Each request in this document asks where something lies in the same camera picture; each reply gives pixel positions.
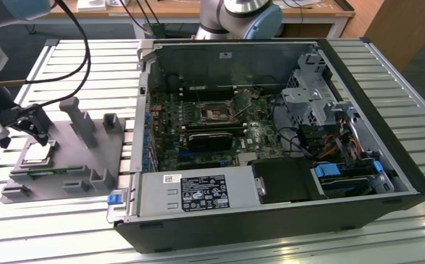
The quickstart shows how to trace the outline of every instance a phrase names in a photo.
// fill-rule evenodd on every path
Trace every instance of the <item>motherboard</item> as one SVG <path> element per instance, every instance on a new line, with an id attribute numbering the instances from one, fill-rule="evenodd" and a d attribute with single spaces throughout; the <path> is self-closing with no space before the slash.
<path id="1" fill-rule="evenodd" d="M 150 112 L 160 171 L 245 166 L 284 156 L 270 120 L 273 95 L 260 88 L 205 86 L 153 92 Z"/>

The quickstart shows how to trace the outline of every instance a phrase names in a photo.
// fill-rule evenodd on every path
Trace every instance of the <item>barcode sticker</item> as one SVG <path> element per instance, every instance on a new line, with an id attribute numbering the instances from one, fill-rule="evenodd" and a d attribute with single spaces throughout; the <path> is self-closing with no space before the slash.
<path id="1" fill-rule="evenodd" d="M 164 183 L 180 183 L 181 179 L 182 179 L 182 174 L 164 175 Z"/>

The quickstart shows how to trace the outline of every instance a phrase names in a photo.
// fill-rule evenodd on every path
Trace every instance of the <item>black plastic cover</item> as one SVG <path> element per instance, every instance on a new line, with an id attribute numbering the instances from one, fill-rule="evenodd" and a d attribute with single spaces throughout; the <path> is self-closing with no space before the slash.
<path id="1" fill-rule="evenodd" d="M 313 162 L 305 158 L 257 159 L 249 163 L 254 177 L 261 178 L 266 194 L 262 204 L 324 200 L 310 169 Z"/>

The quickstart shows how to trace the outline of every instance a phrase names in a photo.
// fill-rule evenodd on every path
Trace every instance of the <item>slotted metal table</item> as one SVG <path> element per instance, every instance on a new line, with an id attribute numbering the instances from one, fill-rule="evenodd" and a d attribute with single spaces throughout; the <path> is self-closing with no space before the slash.
<path id="1" fill-rule="evenodd" d="M 373 44 L 330 40 L 363 89 L 425 173 L 425 101 Z M 129 184 L 130 151 L 138 95 L 137 40 L 93 40 L 93 74 L 78 94 L 93 118 L 116 112 L 129 119 L 120 188 Z M 78 40 L 46 46 L 29 79 L 71 72 L 83 60 Z M 83 73 L 61 82 L 26 85 L 17 102 L 27 105 L 70 93 Z M 334 80 L 344 98 L 348 98 Z M 53 120 L 66 120 L 58 106 Z M 0 149 L 0 191 L 18 160 L 26 135 L 13 131 Z M 367 227 L 336 233 L 224 245 L 164 254 L 140 254 L 106 221 L 106 197 L 5 205 L 0 203 L 0 263 L 425 263 L 425 203 L 388 214 Z"/>

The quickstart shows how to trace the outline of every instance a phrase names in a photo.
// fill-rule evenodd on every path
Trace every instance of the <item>power supply label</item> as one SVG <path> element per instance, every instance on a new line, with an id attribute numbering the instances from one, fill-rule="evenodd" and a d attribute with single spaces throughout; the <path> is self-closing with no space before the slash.
<path id="1" fill-rule="evenodd" d="M 229 207 L 225 175 L 182 178 L 182 209 L 185 212 Z"/>

